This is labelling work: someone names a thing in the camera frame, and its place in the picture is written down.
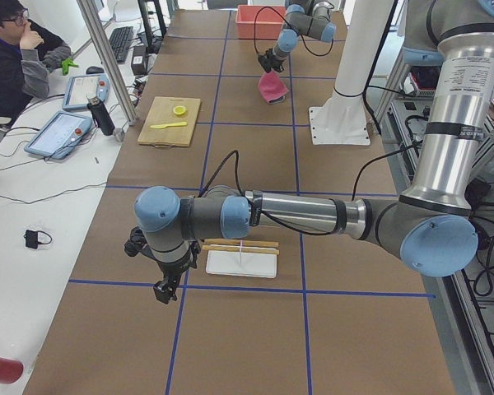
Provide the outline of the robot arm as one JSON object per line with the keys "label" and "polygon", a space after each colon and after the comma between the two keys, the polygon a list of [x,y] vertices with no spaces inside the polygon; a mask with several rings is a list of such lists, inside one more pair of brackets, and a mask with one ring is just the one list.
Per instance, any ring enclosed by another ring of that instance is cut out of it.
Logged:
{"label": "robot arm", "polygon": [[283,63],[294,50],[300,36],[325,43],[334,38],[331,22],[335,6],[330,1],[286,1],[286,13],[276,44],[258,55],[265,72],[282,72]]}
{"label": "robot arm", "polygon": [[465,268],[478,249],[465,189],[494,88],[494,1],[411,1],[405,45],[444,59],[411,185],[398,200],[292,197],[207,186],[181,198],[163,186],[141,192],[126,254],[154,260],[168,303],[205,239],[242,239],[257,225],[306,235],[346,234],[376,244],[428,277]]}

